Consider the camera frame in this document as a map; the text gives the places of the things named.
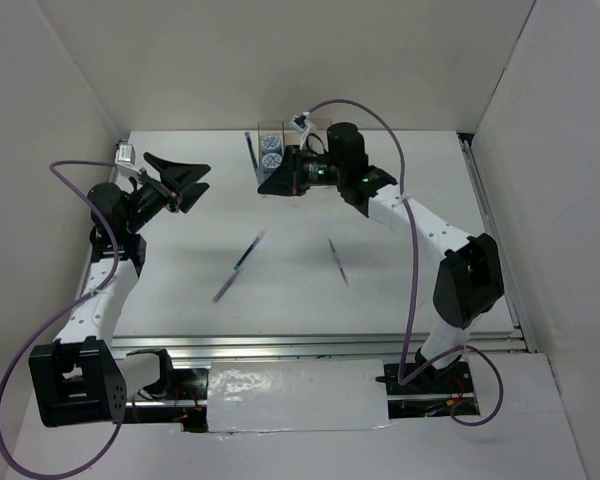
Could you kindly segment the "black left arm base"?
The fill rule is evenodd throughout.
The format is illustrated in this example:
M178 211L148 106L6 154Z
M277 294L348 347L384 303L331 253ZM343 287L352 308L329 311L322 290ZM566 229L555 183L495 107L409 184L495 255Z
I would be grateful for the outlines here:
M175 369L166 384L143 388L126 404L123 423L174 424L184 432L208 431L207 368Z

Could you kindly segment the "dark blue gel pen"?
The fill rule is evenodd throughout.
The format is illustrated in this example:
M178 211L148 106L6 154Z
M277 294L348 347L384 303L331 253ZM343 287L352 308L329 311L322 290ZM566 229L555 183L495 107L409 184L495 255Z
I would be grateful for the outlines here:
M245 262L245 260L253 252L253 250L257 247L257 245L260 243L260 241L263 239L263 237L265 235L266 235L266 231L265 230L260 230L258 232L258 234L254 238L254 240L251 242L251 244L247 247L247 249L244 251L244 253L241 255L241 257L239 258L239 260L234 265L234 267L233 267L234 271L237 272L237 271L239 271L241 269L241 267L242 267L243 263Z

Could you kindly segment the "thin black white pen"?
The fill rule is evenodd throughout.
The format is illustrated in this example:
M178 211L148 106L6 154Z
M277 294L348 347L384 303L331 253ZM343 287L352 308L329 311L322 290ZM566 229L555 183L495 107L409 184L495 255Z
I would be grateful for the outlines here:
M338 255L338 253L337 253L337 250L336 250L336 248L335 248L335 245L334 245L334 243L333 243L333 241L332 241L332 239L331 239L331 238L328 238L328 243L329 243L329 247L330 247L330 249L331 249L331 252L332 252L332 255L333 255L334 261L335 261L335 263L336 263L336 265L337 265L337 268L338 268L338 270L339 270L339 273L340 273L340 275L341 275L341 277L342 277L342 279L343 279L343 282L344 282L344 284L345 284L345 285L347 285L347 286L348 286L348 285L349 285L348 278L347 278L347 276L346 276L346 273L345 273L345 271L344 271L344 268L343 268L342 262L341 262L341 260L340 260L340 257L339 257L339 255Z

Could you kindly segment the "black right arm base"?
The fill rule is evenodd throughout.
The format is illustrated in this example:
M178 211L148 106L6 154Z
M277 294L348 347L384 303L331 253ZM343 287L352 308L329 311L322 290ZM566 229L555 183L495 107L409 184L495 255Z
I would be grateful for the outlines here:
M390 419L448 417L454 405L457 416L479 414L469 365L459 361L434 379L429 368L406 385L397 383L398 363L385 363L384 373L376 380L385 386Z

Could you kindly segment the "left clear storage bin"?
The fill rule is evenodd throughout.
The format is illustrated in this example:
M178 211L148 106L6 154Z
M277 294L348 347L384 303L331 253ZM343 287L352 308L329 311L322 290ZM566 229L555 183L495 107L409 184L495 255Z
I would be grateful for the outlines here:
M259 122L257 129L259 183L263 183L280 166L284 149L284 123L281 120Z

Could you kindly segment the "middle clear storage bin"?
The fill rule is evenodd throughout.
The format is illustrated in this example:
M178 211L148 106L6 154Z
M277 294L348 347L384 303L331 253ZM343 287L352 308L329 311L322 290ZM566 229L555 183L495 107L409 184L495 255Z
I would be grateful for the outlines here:
M304 129L298 127L293 120L286 121L283 128L283 139L285 146L301 146Z

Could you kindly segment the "light blue clear pen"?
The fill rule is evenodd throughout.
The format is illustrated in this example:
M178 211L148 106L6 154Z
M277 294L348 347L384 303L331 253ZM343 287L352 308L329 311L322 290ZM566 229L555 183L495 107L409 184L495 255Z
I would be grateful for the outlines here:
M250 155L250 160L251 160L252 168L253 168L254 175L255 175L255 178L256 178L256 183L259 184L260 183L259 165L258 165L258 161L256 159L255 150L254 150L254 146L253 146L253 142L252 142L252 138L251 138L250 132L249 131L245 131L244 132L244 137L245 137L247 149L248 149L248 152L249 152L249 155Z

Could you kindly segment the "clear storage bin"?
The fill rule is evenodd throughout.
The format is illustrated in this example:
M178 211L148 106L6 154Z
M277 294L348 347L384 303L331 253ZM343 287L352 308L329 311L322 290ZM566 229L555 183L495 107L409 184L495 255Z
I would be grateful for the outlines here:
M263 183L280 166L284 149L284 123L281 120L259 122L257 129L259 183Z
M286 121L283 128L283 139L285 146L301 146L304 129L298 127L293 120Z
M307 124L309 125L312 131L326 131L332 124L332 120L329 118L316 118L311 116L307 120Z

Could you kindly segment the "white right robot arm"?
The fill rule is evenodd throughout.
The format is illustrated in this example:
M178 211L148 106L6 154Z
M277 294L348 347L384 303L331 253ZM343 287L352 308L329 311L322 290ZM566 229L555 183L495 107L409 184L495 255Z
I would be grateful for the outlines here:
M348 122L331 125L327 147L317 153L307 143L264 146L259 167L262 195L298 197L310 188L333 186L341 198L367 218L428 253L438 266L432 294L437 319L416 353L416 379L428 392L451 379L473 322L504 294L496 241L454 227L402 192L398 181L369 162L365 140Z

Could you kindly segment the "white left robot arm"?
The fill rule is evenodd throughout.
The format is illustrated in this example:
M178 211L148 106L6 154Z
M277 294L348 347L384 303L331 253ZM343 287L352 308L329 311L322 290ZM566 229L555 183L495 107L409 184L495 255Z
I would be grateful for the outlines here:
M147 245L141 229L163 210L188 212L208 190L203 178L211 168L167 161L149 152L143 158L155 177L127 156L114 166L129 179L132 191L107 181L85 195L93 227L84 292L54 340L34 347L28 360L47 427L120 423L137 392L164 399L176 390L178 376L166 350L135 350L117 360L111 342L145 264Z

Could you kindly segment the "right clear storage bin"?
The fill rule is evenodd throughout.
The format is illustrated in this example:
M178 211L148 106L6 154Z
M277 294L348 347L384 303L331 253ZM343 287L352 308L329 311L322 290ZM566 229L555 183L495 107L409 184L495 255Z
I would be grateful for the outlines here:
M316 118L311 116L307 120L307 124L309 125L312 131L326 131L332 124L332 120L329 118Z

